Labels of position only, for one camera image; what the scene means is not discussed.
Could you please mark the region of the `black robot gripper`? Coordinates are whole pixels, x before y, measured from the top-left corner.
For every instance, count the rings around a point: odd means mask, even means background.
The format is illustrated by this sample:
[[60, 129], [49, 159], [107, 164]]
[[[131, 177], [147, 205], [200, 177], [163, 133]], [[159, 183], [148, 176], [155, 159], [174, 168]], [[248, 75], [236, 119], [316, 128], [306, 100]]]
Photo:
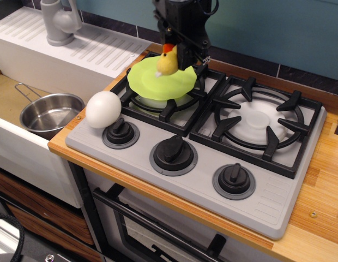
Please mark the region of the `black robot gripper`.
[[210, 61], [211, 43], [206, 22], [212, 15], [212, 2], [206, 1], [152, 1], [161, 44], [177, 46], [178, 69]]

